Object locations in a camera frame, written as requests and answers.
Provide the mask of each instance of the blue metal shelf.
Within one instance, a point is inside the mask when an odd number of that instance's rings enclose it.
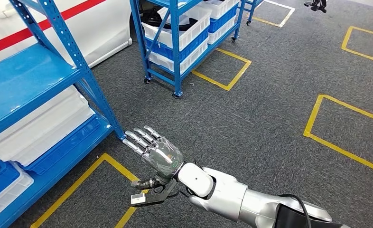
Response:
[[[171,25],[177,25],[177,26],[171,26],[171,34],[172,34],[172,60],[174,62],[174,71],[170,71],[169,69],[154,64],[149,61],[149,54],[150,54],[150,48],[146,46],[146,40],[144,37],[144,32],[142,28],[142,24],[140,21],[140,13],[139,13],[139,1],[138,0],[130,0],[131,3],[131,9],[132,9],[132,15],[133,15],[133,21],[135,24],[136,29],[136,35],[138,37],[138,43],[139,43],[139,50],[142,55],[142,63],[145,70],[145,80],[151,80],[152,76],[156,76],[157,78],[169,83],[170,85],[174,86],[174,96],[180,97],[182,95],[181,91],[181,83],[182,80],[193,70],[195,67],[199,65],[199,63],[207,56],[209,55],[222,41],[224,41],[232,32],[234,32],[234,36],[232,37],[232,41],[234,42],[238,38],[238,33],[240,30],[240,24],[242,20],[242,13],[243,10],[240,10],[237,17],[237,23],[228,31],[226,32],[220,39],[216,41],[216,43],[212,45],[208,45],[208,49],[196,60],[184,73],[180,73],[179,65],[181,63],[180,55],[179,55],[179,31],[178,31],[178,25],[179,25],[179,16],[194,7],[196,4],[198,4],[201,0],[147,0],[152,3],[158,4],[160,6],[168,8],[168,11],[166,12],[166,15],[164,16],[162,23],[159,26],[158,32],[154,39],[152,40],[153,44],[156,44],[158,42],[158,37],[160,35],[160,32],[162,31],[164,27],[164,23],[167,21],[167,18],[169,15],[171,15]],[[241,0],[241,5],[245,5],[246,0]],[[158,66],[160,69],[166,71],[167,73],[174,76],[174,80],[165,77],[164,75],[156,72],[154,69],[151,68],[152,65]]]
[[[87,137],[83,138],[81,143],[78,143],[70,152],[66,153],[66,155],[64,155],[44,174],[37,175],[32,172],[29,173],[34,179],[34,183],[0,213],[0,228],[6,228],[12,222],[14,222],[23,212],[25,212],[55,183],[57,183],[59,179],[61,179],[82,158],[84,158],[96,145],[98,145],[110,132],[113,131],[113,127],[99,114],[96,114],[91,118],[94,118],[94,120],[97,120],[100,123],[96,130],[94,130]],[[76,130],[74,130],[74,132],[81,131],[82,127],[84,126],[78,127]],[[65,140],[71,140],[70,137],[75,136],[75,134],[71,134],[67,136]],[[51,150],[54,150],[59,146],[60,145],[54,146],[51,148]]]
[[[162,7],[170,8],[170,6],[175,2],[173,0],[148,0],[151,3],[157,4]],[[190,10],[192,7],[194,7],[196,4],[198,4],[202,0],[179,0],[178,1],[178,14],[181,15],[188,10]]]
[[[243,10],[244,11],[247,11],[247,12],[249,12],[250,14],[249,14],[249,16],[248,16],[248,20],[247,20],[247,25],[249,25],[250,23],[251,23],[251,21],[252,21],[252,17],[253,17],[253,12],[255,11],[255,8],[261,3],[261,2],[263,2],[264,0],[246,0],[246,4],[247,5],[251,5],[251,8],[250,9],[248,9],[248,8],[246,8],[246,5],[244,5],[244,7],[243,7]]]
[[[81,71],[40,44],[0,62],[0,133],[74,84]]]
[[[212,53],[212,51],[214,51],[216,49],[216,47],[218,47],[220,45],[220,43],[223,42],[223,40],[225,40],[227,37],[229,37],[229,35],[231,35],[239,26],[240,25],[238,23],[236,23],[222,37],[220,37],[215,43],[213,43],[211,45],[210,44],[207,45],[207,49],[202,53],[202,55],[183,74],[181,74],[181,79],[184,79],[193,69],[195,69],[196,67],[198,67],[198,65],[202,62],[202,60],[205,59],[207,55],[209,55],[210,53]],[[150,62],[150,63],[152,65],[155,65],[158,68],[166,71],[167,73],[174,74],[174,72],[170,71],[166,67],[163,67],[161,65],[155,64],[153,62]],[[169,83],[172,84],[172,85],[174,85],[173,84],[174,81],[172,81],[171,79],[169,79],[169,78],[167,78],[167,77],[165,77],[163,75],[160,75],[160,74],[156,75],[156,76],[159,77],[161,80],[164,80],[164,81],[170,80]]]
[[[125,134],[53,0],[9,0],[37,44],[0,62],[0,133],[72,84],[101,111],[32,163],[34,183],[0,213],[9,226],[110,132]],[[62,58],[27,7],[44,14],[75,66]]]

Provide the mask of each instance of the white vehicle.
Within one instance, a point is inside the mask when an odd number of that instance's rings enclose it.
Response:
[[[90,67],[132,44],[128,0],[55,0],[76,43]],[[46,17],[29,8],[40,23]],[[36,42],[26,37],[26,25],[8,0],[0,0],[0,61]],[[52,28],[44,30],[47,38],[65,60],[72,60]]]

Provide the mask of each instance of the white storage bin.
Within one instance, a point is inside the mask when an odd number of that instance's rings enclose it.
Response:
[[[70,86],[0,133],[0,159],[27,166],[93,114]]]
[[[167,8],[163,7],[157,11],[160,14],[161,18],[164,18],[167,12]],[[194,40],[205,28],[210,25],[210,13],[209,9],[204,9],[202,7],[193,7],[183,15],[179,17],[180,24],[182,21],[189,21],[188,18],[194,18],[198,20],[191,28],[185,32],[179,33],[179,50],[183,50],[192,40]],[[168,17],[168,23],[171,23],[171,15]],[[154,39],[154,36],[158,32],[159,28],[142,23],[142,26],[145,30],[145,36],[151,40]],[[173,48],[172,35],[170,29],[163,29],[159,35],[158,42],[165,44],[169,48]]]
[[[219,19],[239,1],[240,0],[209,0],[201,1],[200,3],[198,3],[198,6],[205,7],[206,9],[211,9],[212,13],[210,15],[210,18]]]
[[[207,49],[207,42],[209,37],[206,38],[184,61],[179,64],[179,71],[183,74]],[[174,61],[166,58],[157,53],[151,52],[150,61],[155,64],[161,65],[172,72],[174,71]]]
[[[16,164],[12,163],[12,165],[18,170],[20,175],[0,193],[0,213],[34,182],[33,178]]]
[[[227,23],[221,26],[215,33],[209,33],[209,44],[214,44],[220,37],[222,37],[235,24],[235,17],[231,18]]]

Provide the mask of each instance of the red stripe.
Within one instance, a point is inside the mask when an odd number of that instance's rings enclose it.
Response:
[[[69,19],[85,10],[88,10],[90,9],[91,7],[97,5],[97,4],[100,4],[101,2],[103,2],[105,0],[87,0],[85,2],[82,2],[80,3],[79,5],[76,5],[70,9],[67,9],[65,10],[64,12],[62,12],[62,17],[66,20],[66,19]],[[38,24],[40,26],[40,28],[44,31],[46,30],[47,28],[51,27],[51,24],[49,23],[49,21],[46,19],[42,22],[40,22]],[[16,33],[13,33],[12,35],[10,36],[7,36],[3,39],[0,39],[0,51],[5,49],[5,48],[8,48],[14,44],[17,44],[19,42],[21,42],[22,40],[25,40],[29,37],[31,37],[32,34],[30,32],[30,30],[28,28],[25,28],[23,29],[22,31],[19,31],[19,32],[16,32]]]

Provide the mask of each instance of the silver robotic arm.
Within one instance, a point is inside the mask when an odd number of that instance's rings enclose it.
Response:
[[[139,190],[162,190],[156,195],[132,195],[131,206],[162,203],[177,195],[171,195],[171,192],[180,182],[188,189],[188,198],[193,205],[234,222],[242,221],[253,228],[349,228],[333,223],[326,210],[294,195],[272,196],[253,191],[229,174],[186,162],[179,149],[165,137],[148,126],[144,129],[150,135],[139,128],[134,129],[142,138],[133,132],[125,132],[142,148],[128,139],[122,142],[139,154],[157,174],[148,180],[135,181],[132,186]]]

